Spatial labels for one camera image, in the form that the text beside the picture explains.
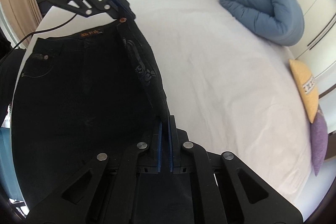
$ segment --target black jeans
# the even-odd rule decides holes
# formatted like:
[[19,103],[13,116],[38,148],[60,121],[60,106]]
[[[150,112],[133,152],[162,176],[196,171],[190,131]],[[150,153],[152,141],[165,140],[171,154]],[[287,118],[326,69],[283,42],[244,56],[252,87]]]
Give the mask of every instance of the black jeans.
[[[97,154],[116,155],[142,141],[155,117],[165,124],[168,115],[159,69],[133,20],[38,39],[12,113],[13,159],[28,207]],[[138,206],[137,223],[193,218],[190,193],[184,190],[188,177],[169,173],[168,154],[162,174],[143,180],[142,190],[150,192],[140,191],[147,201]]]
[[17,74],[25,52],[26,50],[20,48],[14,50],[0,66],[0,126],[12,102]]

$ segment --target beige curtain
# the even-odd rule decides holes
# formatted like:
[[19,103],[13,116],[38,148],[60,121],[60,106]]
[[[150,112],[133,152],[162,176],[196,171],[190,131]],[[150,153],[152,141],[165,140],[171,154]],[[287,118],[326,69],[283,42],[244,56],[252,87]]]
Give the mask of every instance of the beige curtain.
[[[0,0],[5,16],[19,40],[34,32],[42,20],[36,0]],[[28,46],[31,38],[23,44]]]

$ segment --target black cable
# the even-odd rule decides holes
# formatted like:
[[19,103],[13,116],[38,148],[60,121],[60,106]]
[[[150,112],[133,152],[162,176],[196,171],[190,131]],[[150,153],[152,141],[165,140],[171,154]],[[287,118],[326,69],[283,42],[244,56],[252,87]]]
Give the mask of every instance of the black cable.
[[18,44],[15,45],[15,47],[13,49],[11,49],[11,51],[2,59],[2,62],[0,63],[0,66],[2,65],[2,63],[6,60],[6,58],[23,42],[25,41],[28,37],[30,37],[31,35],[35,35],[38,33],[43,33],[43,32],[50,32],[50,31],[54,31],[60,27],[63,27],[64,25],[67,25],[70,21],[72,21],[77,14],[75,14],[72,18],[70,18],[67,22],[62,23],[61,25],[58,25],[57,27],[53,27],[51,29],[47,29],[47,30],[42,30],[42,31],[35,31],[35,32],[31,32],[30,34],[26,35]]

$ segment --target metal screw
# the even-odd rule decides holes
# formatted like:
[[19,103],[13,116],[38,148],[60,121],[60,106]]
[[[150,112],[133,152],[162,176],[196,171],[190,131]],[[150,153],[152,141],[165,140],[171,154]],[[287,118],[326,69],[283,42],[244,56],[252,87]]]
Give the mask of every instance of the metal screw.
[[194,147],[194,144],[192,142],[185,142],[183,146],[187,149],[190,149]]
[[97,160],[102,161],[102,160],[106,160],[106,159],[107,159],[107,155],[105,153],[100,153],[97,156]]
[[234,155],[231,152],[225,152],[223,154],[224,159],[226,160],[232,160],[234,158]]
[[139,149],[145,149],[145,148],[147,148],[148,145],[146,143],[144,143],[144,142],[140,142],[136,146]]

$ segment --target teal chair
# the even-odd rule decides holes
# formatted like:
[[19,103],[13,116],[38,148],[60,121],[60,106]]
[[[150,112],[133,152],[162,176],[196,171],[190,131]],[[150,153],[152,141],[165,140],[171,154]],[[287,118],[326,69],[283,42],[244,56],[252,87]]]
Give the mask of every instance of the teal chair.
[[23,201],[14,169],[9,128],[0,128],[0,183],[9,198]]

